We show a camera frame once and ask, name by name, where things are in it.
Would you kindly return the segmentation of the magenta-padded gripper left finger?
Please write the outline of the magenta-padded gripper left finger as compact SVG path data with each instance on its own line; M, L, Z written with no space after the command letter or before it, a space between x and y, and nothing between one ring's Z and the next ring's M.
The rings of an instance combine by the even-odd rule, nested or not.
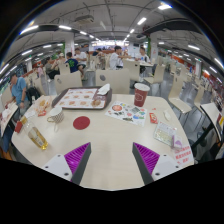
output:
M56 154L42 167L42 169L79 185L90 154L91 143L86 143L65 155Z

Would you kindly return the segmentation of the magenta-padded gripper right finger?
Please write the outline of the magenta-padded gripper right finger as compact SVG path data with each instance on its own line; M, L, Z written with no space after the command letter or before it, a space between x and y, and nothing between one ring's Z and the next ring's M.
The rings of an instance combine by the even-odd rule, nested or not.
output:
M182 169L169 155L160 155L138 143L133 143L132 153L145 185Z

